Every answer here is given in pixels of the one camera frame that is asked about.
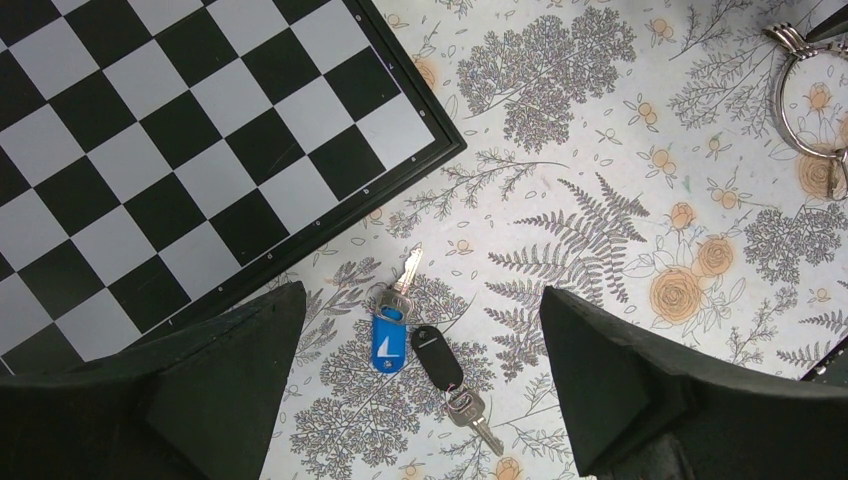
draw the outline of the blue key tag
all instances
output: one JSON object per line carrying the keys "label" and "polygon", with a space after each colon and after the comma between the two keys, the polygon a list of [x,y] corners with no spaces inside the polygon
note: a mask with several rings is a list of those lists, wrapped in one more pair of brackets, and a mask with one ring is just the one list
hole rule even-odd
{"label": "blue key tag", "polygon": [[406,362],[406,325],[383,320],[377,315],[372,322],[371,363],[379,372],[395,373]]}

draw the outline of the key fob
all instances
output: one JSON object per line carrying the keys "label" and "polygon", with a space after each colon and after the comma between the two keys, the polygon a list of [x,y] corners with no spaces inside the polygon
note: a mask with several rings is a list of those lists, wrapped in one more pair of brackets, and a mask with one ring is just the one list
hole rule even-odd
{"label": "key fob", "polygon": [[438,328],[430,325],[416,328],[409,343],[436,388],[447,392],[462,385],[462,367]]}
{"label": "key fob", "polygon": [[371,363],[379,372],[395,373],[406,362],[406,325],[372,318]]}

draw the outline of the black key tag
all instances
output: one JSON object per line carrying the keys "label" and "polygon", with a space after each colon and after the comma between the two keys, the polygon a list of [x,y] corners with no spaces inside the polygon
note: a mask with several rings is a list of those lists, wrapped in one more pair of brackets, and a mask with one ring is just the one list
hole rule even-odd
{"label": "black key tag", "polygon": [[416,328],[409,343],[436,388],[447,392],[462,385],[462,367],[438,328],[430,325]]}

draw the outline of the patterned surface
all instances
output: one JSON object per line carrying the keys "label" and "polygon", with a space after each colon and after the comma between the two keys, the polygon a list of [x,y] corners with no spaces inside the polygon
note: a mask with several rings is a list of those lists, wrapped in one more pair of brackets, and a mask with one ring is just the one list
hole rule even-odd
{"label": "patterned surface", "polygon": [[[277,279],[310,304],[263,480],[575,477],[544,284],[789,378],[848,334],[845,206],[772,128],[782,56],[758,33],[806,32],[842,2],[376,3],[469,149]],[[810,142],[848,141],[846,85],[836,57],[790,79]],[[417,243],[413,323],[452,342],[503,458],[445,419],[414,355],[370,367],[369,299]]]}
{"label": "patterned surface", "polygon": [[123,349],[435,143],[342,0],[205,3],[0,6],[4,372]]}

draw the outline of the silver key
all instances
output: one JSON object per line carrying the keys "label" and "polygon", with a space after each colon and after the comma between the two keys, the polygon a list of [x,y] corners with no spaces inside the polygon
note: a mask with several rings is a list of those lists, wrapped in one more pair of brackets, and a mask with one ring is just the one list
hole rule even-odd
{"label": "silver key", "polygon": [[489,428],[489,422],[483,415],[485,410],[486,403],[480,395],[465,388],[448,401],[448,415],[453,423],[458,427],[471,427],[500,457],[503,455],[503,442]]}
{"label": "silver key", "polygon": [[400,293],[401,295],[406,295],[406,291],[409,290],[409,286],[412,285],[412,279],[415,277],[415,270],[418,269],[418,264],[421,262],[421,255],[423,254],[423,250],[420,246],[415,247],[409,252],[409,256],[406,258],[406,261],[403,262],[403,274],[398,278],[398,281],[395,282],[395,285],[392,287],[392,290]]}
{"label": "silver key", "polygon": [[[406,296],[406,291],[409,290],[409,286],[412,284],[412,279],[415,277],[415,270],[418,269],[418,264],[421,262],[421,255],[423,251],[421,247],[415,247],[409,252],[409,257],[407,257],[406,261],[403,263],[403,274],[401,274],[398,281],[392,286],[392,288],[387,289],[380,295],[379,300],[377,300],[377,310],[374,314],[387,322],[404,324],[406,323],[407,317],[412,313],[415,305],[412,302],[412,299]],[[394,311],[396,313],[392,313],[392,318],[388,312]]]}

